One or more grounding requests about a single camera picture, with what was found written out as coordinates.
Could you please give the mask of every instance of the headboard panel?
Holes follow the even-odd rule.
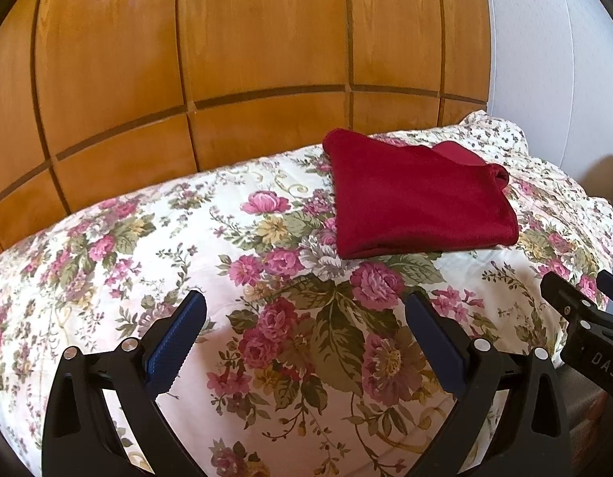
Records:
[[[487,2],[19,0],[0,27],[0,248],[335,127],[426,128],[483,109]]]

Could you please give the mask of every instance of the red fleece blanket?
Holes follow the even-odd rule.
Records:
[[[341,258],[513,245],[516,214],[501,165],[455,142],[398,147],[343,129],[331,159]]]

